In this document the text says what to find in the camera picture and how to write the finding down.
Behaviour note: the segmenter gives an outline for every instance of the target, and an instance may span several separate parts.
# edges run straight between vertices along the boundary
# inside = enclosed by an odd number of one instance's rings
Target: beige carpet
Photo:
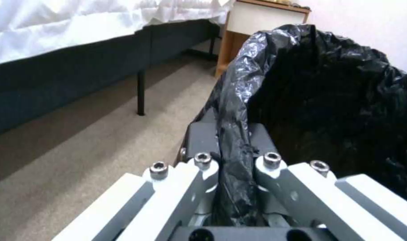
[[[214,66],[180,56],[148,70],[146,116],[130,77],[0,135],[0,240],[49,240],[125,172],[172,162]]]

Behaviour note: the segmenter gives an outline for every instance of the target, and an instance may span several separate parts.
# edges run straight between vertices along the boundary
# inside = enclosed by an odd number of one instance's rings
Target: metal bed leg
[[[138,115],[144,116],[144,100],[145,100],[145,72],[139,70],[138,72]]]
[[[214,52],[214,43],[215,43],[215,36],[211,38],[211,43],[209,45],[209,55],[212,55]]]

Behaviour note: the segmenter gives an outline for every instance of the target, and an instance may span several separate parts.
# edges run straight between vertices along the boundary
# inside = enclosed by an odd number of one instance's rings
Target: wooden furniture
[[[306,23],[310,12],[309,9],[261,0],[238,0],[227,17],[215,77],[227,69],[251,34],[284,24]]]

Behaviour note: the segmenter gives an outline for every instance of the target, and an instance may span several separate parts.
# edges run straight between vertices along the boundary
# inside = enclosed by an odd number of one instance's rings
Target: white bed sheet
[[[134,34],[154,23],[196,19],[222,23],[233,2],[0,0],[0,64]]]

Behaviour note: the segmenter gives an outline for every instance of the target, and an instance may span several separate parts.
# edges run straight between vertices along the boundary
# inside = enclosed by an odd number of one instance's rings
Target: black plastic bag
[[[407,200],[407,74],[370,47],[285,25],[252,35],[216,84],[220,185],[215,224],[257,217],[248,123],[262,123],[287,164],[323,160],[365,173]]]

